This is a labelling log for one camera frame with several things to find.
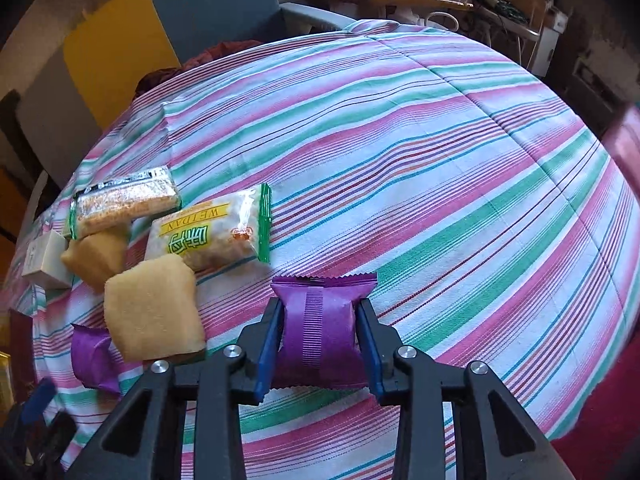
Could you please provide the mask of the purple snack packet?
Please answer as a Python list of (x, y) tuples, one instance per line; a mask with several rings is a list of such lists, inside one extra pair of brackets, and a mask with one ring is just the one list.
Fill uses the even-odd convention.
[(376, 284), (374, 273), (272, 280), (272, 290), (284, 305), (274, 388), (348, 390), (367, 385), (354, 305), (367, 298)]
[(119, 368), (112, 344), (107, 328), (74, 324), (70, 362), (75, 377), (85, 388), (121, 396)]

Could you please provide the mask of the yellow sponge block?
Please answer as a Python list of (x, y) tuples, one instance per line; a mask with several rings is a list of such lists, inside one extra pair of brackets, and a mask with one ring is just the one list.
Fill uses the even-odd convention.
[(67, 270), (99, 294), (110, 278), (125, 270), (129, 237), (130, 225), (121, 224), (82, 240), (71, 240), (62, 252), (61, 261)]
[(142, 261), (109, 278), (103, 309), (113, 344), (126, 362), (198, 353), (206, 347), (195, 274), (176, 255)]

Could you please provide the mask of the white carton box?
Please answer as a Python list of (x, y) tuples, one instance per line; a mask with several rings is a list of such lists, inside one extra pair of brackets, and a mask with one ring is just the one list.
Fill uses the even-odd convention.
[(73, 274), (61, 260), (66, 248), (67, 240), (56, 231), (38, 236), (27, 247), (22, 277), (45, 290), (70, 288)]

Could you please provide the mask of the yellow green snack packet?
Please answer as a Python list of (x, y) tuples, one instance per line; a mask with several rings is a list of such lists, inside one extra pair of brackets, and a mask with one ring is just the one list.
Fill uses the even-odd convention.
[(155, 219), (144, 258), (173, 254), (195, 272), (246, 258), (268, 263), (270, 230), (271, 188), (259, 183)]

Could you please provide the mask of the gold tin box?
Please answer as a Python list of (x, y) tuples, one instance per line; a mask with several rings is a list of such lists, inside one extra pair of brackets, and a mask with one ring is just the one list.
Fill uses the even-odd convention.
[(22, 403), (37, 383), (32, 318), (17, 310), (1, 313), (1, 423), (15, 403)]

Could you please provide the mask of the striped bedsheet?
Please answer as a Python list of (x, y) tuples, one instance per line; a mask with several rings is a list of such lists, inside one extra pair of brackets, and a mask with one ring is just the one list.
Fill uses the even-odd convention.
[[(132, 102), (32, 235), (67, 230), (82, 188), (159, 166), (179, 210), (268, 184), (270, 261), (192, 270), (205, 349), (126, 362), (112, 344), (112, 396), (70, 362), (74, 324), (107, 328), (104, 292), (81, 280), (42, 292), (17, 247), (1, 302), (32, 316), (38, 382), (58, 389), (42, 417), (76, 422), (63, 479), (154, 362), (234, 344), (279, 299), (276, 276), (374, 273), (364, 299), (378, 322), (436, 362), (486, 363), (551, 445), (638, 321), (639, 204), (620, 168), (542, 82), (454, 32), (356, 22), (172, 78)], [(396, 479), (399, 416), (369, 381), (271, 382), (239, 408), (243, 479)]]

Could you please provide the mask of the dark red cloth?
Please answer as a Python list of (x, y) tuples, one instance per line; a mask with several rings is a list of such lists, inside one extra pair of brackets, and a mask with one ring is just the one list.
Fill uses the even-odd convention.
[(193, 70), (195, 67), (220, 60), (221, 58), (250, 48), (258, 47), (261, 44), (262, 43), (257, 40), (223, 41), (215, 44), (213, 47), (209, 47), (200, 54), (195, 55), (193, 58), (189, 58), (179, 67), (161, 68), (160, 70), (147, 73), (139, 80), (136, 90), (134, 90), (134, 98), (137, 99), (139, 96), (143, 96), (146, 92), (151, 91), (163, 82), (189, 70)]

